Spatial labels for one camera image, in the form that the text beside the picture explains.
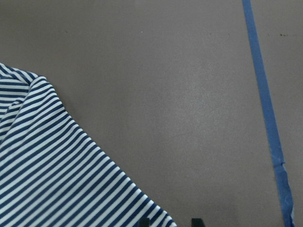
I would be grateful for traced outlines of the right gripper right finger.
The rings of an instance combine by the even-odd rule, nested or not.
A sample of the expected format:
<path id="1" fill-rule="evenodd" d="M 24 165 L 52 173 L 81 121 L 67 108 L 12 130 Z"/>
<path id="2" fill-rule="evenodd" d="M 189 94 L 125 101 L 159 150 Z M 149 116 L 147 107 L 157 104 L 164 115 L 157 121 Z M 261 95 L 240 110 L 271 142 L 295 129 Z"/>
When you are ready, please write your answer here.
<path id="1" fill-rule="evenodd" d="M 191 227 L 205 227 L 205 224 L 201 218 L 192 218 Z"/>

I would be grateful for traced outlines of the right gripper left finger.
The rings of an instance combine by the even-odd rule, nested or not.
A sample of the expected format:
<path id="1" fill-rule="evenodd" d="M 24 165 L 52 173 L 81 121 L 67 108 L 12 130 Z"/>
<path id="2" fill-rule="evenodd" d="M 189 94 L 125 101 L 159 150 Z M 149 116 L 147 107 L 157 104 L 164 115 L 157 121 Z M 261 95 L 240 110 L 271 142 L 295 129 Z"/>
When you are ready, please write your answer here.
<path id="1" fill-rule="evenodd" d="M 149 227 L 150 226 L 150 219 L 149 218 L 141 218 L 139 220 L 139 227 Z"/>

